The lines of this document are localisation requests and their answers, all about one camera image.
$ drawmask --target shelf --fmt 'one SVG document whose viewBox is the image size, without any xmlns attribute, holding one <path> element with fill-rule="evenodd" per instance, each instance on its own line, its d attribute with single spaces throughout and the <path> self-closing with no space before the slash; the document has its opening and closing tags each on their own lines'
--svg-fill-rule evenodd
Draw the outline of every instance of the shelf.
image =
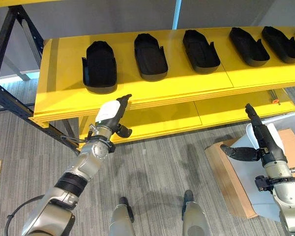
<svg viewBox="0 0 295 236">
<path fill-rule="evenodd" d="M 29 3 L 47 2 L 47 1 L 60 1 L 60 0 L 0 0 L 0 7 L 24 5 Z"/>
<path fill-rule="evenodd" d="M 275 28 L 281 30 L 287 38 L 295 37 L 294 27 Z M 223 28 L 219 31 L 207 30 L 208 38 L 214 40 L 216 51 L 234 87 L 295 82 L 295 63 L 286 64 L 279 59 L 262 37 L 261 32 L 263 27 L 242 27 L 242 29 L 250 33 L 256 41 L 261 39 L 263 46 L 270 56 L 270 60 L 265 65 L 251 67 L 241 59 L 239 53 L 234 53 L 236 52 L 236 48 L 230 37 L 221 37 L 221 35 L 228 35 L 230 33 L 229 28 Z"/>
<path fill-rule="evenodd" d="M 262 31 L 262 27 L 249 29 Z M 160 46 L 164 46 L 169 66 L 166 78 L 158 82 L 147 82 L 140 77 L 133 45 L 140 32 L 47 40 L 34 116 L 31 119 L 42 127 L 47 127 L 52 120 L 94 115 L 103 103 L 128 93 L 132 94 L 128 109 L 135 110 L 295 86 L 295 65 L 283 65 L 268 48 L 268 52 L 271 52 L 270 61 L 262 68 L 248 68 L 243 61 L 238 60 L 235 49 L 224 50 L 225 45 L 232 47 L 229 45 L 231 28 L 197 30 L 209 42 L 214 41 L 222 64 L 212 74 L 197 74 L 193 71 L 183 47 L 185 29 L 151 31 L 148 33 L 157 38 Z M 96 40 L 107 41 L 113 48 L 117 61 L 118 88 L 110 94 L 90 93 L 82 82 L 81 57 L 86 56 L 86 48 Z M 229 64 L 232 65 L 233 60 L 236 66 L 231 67 Z M 262 73 L 256 72 L 263 69 L 265 71 Z"/>
<path fill-rule="evenodd" d="M 283 89 L 275 91 L 280 105 L 271 104 L 268 92 L 260 91 L 126 111 L 120 123 L 132 128 L 133 133 L 128 139 L 114 134 L 111 141 L 124 143 L 248 120 L 245 112 L 248 102 L 261 117 L 294 112 L 295 105 L 286 92 Z M 95 116 L 79 118 L 80 139 L 87 136 L 89 125 L 94 121 Z"/>
</svg>

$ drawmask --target white bin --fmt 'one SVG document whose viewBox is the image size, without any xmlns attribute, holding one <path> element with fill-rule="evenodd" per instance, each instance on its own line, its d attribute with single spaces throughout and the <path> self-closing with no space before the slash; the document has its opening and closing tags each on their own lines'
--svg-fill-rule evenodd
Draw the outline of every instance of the white bin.
<svg viewBox="0 0 295 236">
<path fill-rule="evenodd" d="M 265 125 L 273 123 L 276 130 L 290 128 L 295 134 L 295 113 L 265 119 L 262 123 Z M 246 134 L 235 142 L 232 147 L 259 148 L 251 124 L 247 125 Z M 260 216 L 280 221 L 279 207 L 274 202 L 272 195 L 268 191 L 259 192 L 255 185 L 255 177 L 260 175 L 266 176 L 261 160 L 256 162 L 237 161 L 231 158 L 229 158 L 229 160 L 251 202 L 254 211 Z"/>
</svg>

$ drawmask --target black cable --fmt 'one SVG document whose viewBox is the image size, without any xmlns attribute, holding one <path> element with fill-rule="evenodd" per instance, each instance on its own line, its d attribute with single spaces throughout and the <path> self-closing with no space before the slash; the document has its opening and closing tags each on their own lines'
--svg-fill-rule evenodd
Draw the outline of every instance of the black cable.
<svg viewBox="0 0 295 236">
<path fill-rule="evenodd" d="M 69 136 L 65 136 L 65 135 L 61 135 L 60 136 L 62 139 L 70 139 L 70 140 L 73 140 L 77 143 L 85 143 L 85 139 L 77 139 L 77 138 L 73 138 L 73 137 L 69 137 Z"/>
<path fill-rule="evenodd" d="M 26 204 L 28 203 L 31 203 L 31 202 L 34 202 L 34 201 L 37 201 L 37 200 L 40 200 L 44 197 L 44 195 L 40 195 L 40 196 L 37 196 L 37 197 L 34 197 L 32 199 L 29 199 L 28 201 L 22 203 L 21 205 L 18 206 L 18 208 L 15 209 L 15 211 L 11 214 L 11 215 L 8 215 L 7 217 L 7 222 L 5 224 L 5 227 L 4 227 L 4 233 L 3 233 L 3 236 L 8 236 L 8 230 L 9 230 L 9 225 L 11 223 L 11 220 L 12 218 L 14 217 L 14 215 L 22 208 L 24 207 Z"/>
</svg>

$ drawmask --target black metal frame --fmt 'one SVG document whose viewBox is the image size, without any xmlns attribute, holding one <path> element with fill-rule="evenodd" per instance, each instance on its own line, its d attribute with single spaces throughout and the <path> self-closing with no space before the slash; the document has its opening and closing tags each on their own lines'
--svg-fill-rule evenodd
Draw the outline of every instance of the black metal frame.
<svg viewBox="0 0 295 236">
<path fill-rule="evenodd" d="M 17 20 L 20 23 L 20 25 L 23 27 L 25 31 L 25 35 L 29 41 L 31 50 L 33 51 L 33 54 L 35 56 L 37 63 L 39 64 L 38 67 L 40 67 L 40 60 L 41 60 L 41 55 L 42 55 L 43 47 L 44 47 L 43 38 L 40 36 L 39 32 L 35 28 L 33 22 L 30 20 L 29 16 L 27 15 L 23 7 L 21 5 L 16 5 L 16 6 L 9 7 L 9 11 L 5 17 L 4 23 L 0 30 L 0 69 L 1 69 L 3 57 L 5 54 L 7 44 L 9 42 L 9 38 L 12 32 L 15 20 Z M 36 123 L 34 123 L 33 121 L 31 121 L 29 118 L 33 117 L 34 112 L 28 106 L 20 102 L 12 94 L 10 94 L 1 85 L 0 85 L 0 105 L 3 106 L 4 109 L 9 110 L 10 112 L 15 114 L 19 118 L 26 121 L 27 123 L 41 130 L 45 134 L 56 139 L 62 144 L 68 146 L 76 154 L 79 153 L 79 151 L 76 149 L 79 147 L 79 144 L 70 139 L 63 138 L 65 134 L 63 134 L 61 131 L 56 129 L 54 126 L 49 125 L 48 128 L 42 128 Z M 66 130 L 69 133 L 69 136 L 73 136 L 74 133 L 72 131 L 72 128 L 68 120 L 64 120 L 64 125 Z"/>
</svg>

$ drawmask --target lower shelf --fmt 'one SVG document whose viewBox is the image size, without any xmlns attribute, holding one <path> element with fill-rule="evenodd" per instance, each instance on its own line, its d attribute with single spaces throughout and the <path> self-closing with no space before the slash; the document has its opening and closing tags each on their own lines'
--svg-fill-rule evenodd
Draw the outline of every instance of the lower shelf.
<svg viewBox="0 0 295 236">
<path fill-rule="evenodd" d="M 279 104 L 272 104 L 268 91 L 205 99 L 153 108 L 126 111 L 120 123 L 133 130 L 123 139 L 114 134 L 111 141 L 118 144 L 168 134 L 202 129 L 248 120 L 245 105 L 250 103 L 261 117 L 295 111 L 295 105 L 284 89 L 275 90 Z M 80 139 L 84 139 L 94 116 L 80 117 Z"/>
</svg>

